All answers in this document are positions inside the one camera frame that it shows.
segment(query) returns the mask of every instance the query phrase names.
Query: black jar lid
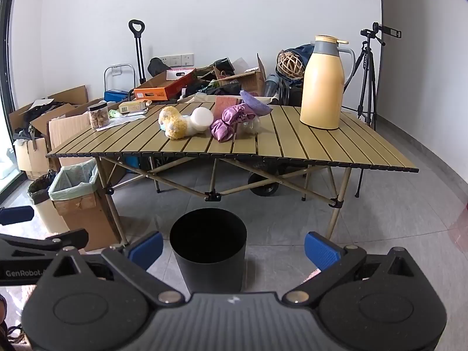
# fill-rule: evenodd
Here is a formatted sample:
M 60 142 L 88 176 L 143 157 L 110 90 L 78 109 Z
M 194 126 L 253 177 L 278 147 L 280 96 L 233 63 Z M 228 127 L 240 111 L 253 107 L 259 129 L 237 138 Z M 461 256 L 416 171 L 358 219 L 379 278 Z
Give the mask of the black jar lid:
M 97 111 L 98 109 L 104 108 L 105 106 L 107 106 L 107 102 L 105 100 L 101 100 L 99 103 L 89 106 L 88 111 Z

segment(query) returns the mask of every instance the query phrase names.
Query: small yellow box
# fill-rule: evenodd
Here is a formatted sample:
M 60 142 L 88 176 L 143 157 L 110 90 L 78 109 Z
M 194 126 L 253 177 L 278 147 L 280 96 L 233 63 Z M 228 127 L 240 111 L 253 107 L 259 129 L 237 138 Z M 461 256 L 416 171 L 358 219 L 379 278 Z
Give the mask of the small yellow box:
M 146 109 L 146 104 L 141 100 L 125 101 L 118 107 L 120 113 L 137 112 L 144 109 Z

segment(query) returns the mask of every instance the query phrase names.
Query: table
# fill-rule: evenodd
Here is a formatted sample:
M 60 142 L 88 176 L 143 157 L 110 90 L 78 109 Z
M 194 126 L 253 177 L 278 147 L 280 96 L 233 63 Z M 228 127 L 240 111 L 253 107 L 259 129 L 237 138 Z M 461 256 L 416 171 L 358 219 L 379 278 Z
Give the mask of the table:
M 182 114 L 191 114 L 198 106 L 213 109 L 214 103 L 174 105 Z M 299 108 L 271 106 L 273 108 L 272 112 L 260 118 L 261 127 L 256 135 L 238 131 L 233 139 L 225 143 L 219 143 L 213 139 L 209 131 L 179 140 L 168 139 L 158 125 L 159 112 L 163 107 L 165 106 L 152 107 L 145 115 L 145 119 L 136 120 L 125 125 L 99 132 L 93 129 L 84 130 L 53 149 L 47 155 L 49 158 L 95 158 L 112 216 L 124 244 L 127 243 L 127 240 L 112 200 L 112 194 L 114 189 L 141 178 L 153 179 L 157 192 L 160 192 L 159 183 L 164 183 L 204 198 L 207 201 L 219 201 L 223 196 L 239 191 L 271 183 L 280 183 L 302 193 L 303 200 L 306 200 L 309 195 L 322 200 L 334 209 L 326 233 L 326 237 L 329 239 L 343 206 L 343 198 L 353 168 L 413 173 L 419 171 L 392 144 L 351 113 L 341 113 L 340 125 L 337 130 L 319 130 L 300 122 Z M 152 169 L 147 172 L 127 165 L 121 160 L 125 156 L 148 157 Z M 154 156 L 174 157 L 176 160 L 155 167 Z M 214 160 L 209 193 L 196 191 L 159 175 L 163 170 L 188 162 L 193 158 Z M 106 178 L 102 168 L 102 159 L 139 175 L 111 186 L 110 177 Z M 216 166 L 219 160 L 256 173 L 265 179 L 217 192 L 215 181 Z M 256 160 L 268 164 L 293 163 L 299 165 L 301 169 L 291 173 L 275 175 L 253 167 L 251 161 Z M 335 184 L 331 169 L 333 166 L 345 168 L 339 186 Z M 333 193 L 331 198 L 324 197 L 308 189 L 310 173 L 322 168 L 328 169 L 329 183 Z M 304 186 L 296 185 L 287 180 L 304 174 L 306 175 Z

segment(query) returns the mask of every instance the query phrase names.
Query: trash can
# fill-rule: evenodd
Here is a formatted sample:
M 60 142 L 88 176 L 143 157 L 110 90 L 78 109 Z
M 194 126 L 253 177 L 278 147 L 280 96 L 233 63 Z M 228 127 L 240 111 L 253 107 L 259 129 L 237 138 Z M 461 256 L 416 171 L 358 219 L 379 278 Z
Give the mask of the trash can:
M 120 242 L 94 159 L 63 166 L 49 187 L 49 196 L 70 230 L 84 228 L 88 232 L 85 251 Z
M 49 198 L 48 189 L 55 178 L 55 171 L 50 170 L 47 174 L 40 176 L 27 189 L 31 204 L 50 233 L 64 233 L 68 227 L 55 209 Z
M 174 223 L 169 241 L 190 294 L 240 292 L 247 229 L 239 217 L 196 209 Z

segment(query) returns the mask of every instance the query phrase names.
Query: silver metal handle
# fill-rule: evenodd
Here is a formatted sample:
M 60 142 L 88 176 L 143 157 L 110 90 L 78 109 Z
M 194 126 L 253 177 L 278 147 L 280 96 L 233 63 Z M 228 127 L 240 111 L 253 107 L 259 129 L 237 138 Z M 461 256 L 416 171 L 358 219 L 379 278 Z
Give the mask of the silver metal handle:
M 109 66 L 107 67 L 107 69 L 104 70 L 104 92 L 107 91 L 106 73 L 107 73 L 107 70 L 111 69 L 112 67 L 130 67 L 133 72 L 133 87 L 135 88 L 137 86 L 137 79 L 136 79 L 137 74 L 135 73 L 135 67 L 133 67 L 129 63 L 113 64 L 112 66 Z
M 352 69 L 351 69 L 351 73 L 349 74 L 349 76 L 345 80 L 345 87 L 346 87 L 349 84 L 349 82 L 351 81 L 352 77 L 354 76 L 354 68 L 356 67 L 356 55 L 354 54 L 354 51 L 352 51 L 351 49 L 338 48 L 338 51 L 341 52 L 341 53 L 348 53 L 352 57 Z

